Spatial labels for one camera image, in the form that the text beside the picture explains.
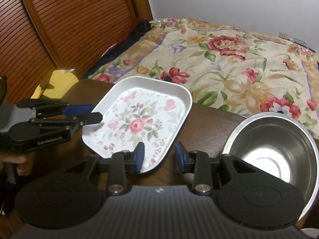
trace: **white floral tray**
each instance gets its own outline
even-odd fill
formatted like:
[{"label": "white floral tray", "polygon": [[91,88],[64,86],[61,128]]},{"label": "white floral tray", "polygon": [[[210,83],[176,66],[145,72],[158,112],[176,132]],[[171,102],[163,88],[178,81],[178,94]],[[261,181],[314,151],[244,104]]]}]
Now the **white floral tray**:
[{"label": "white floral tray", "polygon": [[181,85],[128,77],[114,85],[94,108],[103,120],[84,126],[82,139],[103,158],[122,150],[133,151],[138,142],[144,142],[144,173],[162,161],[191,107],[192,96]]}]

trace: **stainless steel bowl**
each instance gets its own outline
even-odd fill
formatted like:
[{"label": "stainless steel bowl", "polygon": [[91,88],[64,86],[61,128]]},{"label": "stainless steel bowl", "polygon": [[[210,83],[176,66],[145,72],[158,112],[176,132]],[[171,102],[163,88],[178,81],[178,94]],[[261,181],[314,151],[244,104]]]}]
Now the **stainless steel bowl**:
[{"label": "stainless steel bowl", "polygon": [[294,119],[273,112],[253,115],[231,133],[223,154],[235,155],[295,185],[305,200],[299,220],[312,206],[319,186],[318,148]]}]

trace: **floral bedspread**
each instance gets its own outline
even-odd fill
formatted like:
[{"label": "floral bedspread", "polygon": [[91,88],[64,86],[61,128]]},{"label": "floral bedspread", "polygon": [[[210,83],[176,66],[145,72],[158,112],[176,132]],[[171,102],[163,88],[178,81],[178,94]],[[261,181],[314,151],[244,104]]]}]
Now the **floral bedspread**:
[{"label": "floral bedspread", "polygon": [[132,75],[185,86],[194,102],[249,116],[277,112],[319,138],[319,56],[290,41],[186,19],[153,28],[89,78],[116,83]]}]

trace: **screw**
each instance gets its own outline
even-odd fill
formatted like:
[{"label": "screw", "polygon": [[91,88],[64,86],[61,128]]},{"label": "screw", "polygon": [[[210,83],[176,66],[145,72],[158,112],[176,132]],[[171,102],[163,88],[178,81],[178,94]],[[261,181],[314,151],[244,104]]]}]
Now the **screw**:
[{"label": "screw", "polygon": [[107,188],[107,190],[111,193],[118,194],[124,191],[124,186],[120,184],[112,184]]},{"label": "screw", "polygon": [[207,184],[197,184],[195,186],[195,190],[200,193],[205,193],[211,190],[211,187]]}]

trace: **pink butterfly print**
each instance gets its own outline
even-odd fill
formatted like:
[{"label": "pink butterfly print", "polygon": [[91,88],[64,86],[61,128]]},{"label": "pink butterfly print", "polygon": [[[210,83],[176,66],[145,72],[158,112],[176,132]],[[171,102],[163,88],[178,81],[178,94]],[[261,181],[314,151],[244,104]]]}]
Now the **pink butterfly print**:
[{"label": "pink butterfly print", "polygon": [[172,109],[175,109],[175,102],[174,100],[170,99],[170,100],[167,100],[166,101],[166,105],[164,107],[164,110],[167,112],[167,111],[170,111]]},{"label": "pink butterfly print", "polygon": [[107,126],[108,126],[110,129],[116,129],[118,124],[119,124],[119,122],[118,122],[118,121],[115,121],[114,123],[109,123]]},{"label": "pink butterfly print", "polygon": [[132,92],[129,96],[122,97],[121,100],[126,103],[129,101],[129,99],[135,99],[135,96],[136,96],[136,91]]}]

